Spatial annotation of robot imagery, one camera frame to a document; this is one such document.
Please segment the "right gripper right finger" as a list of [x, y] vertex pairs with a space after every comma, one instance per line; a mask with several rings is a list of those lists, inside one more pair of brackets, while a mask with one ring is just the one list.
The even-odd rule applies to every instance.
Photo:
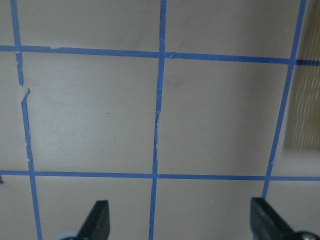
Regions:
[[250, 200], [250, 229], [256, 240], [294, 240], [296, 232], [261, 197]]

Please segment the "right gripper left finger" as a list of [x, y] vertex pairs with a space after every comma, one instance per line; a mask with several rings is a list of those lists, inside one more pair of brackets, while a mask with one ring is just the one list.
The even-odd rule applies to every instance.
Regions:
[[98, 200], [81, 226], [77, 240], [107, 240], [111, 231], [108, 200]]

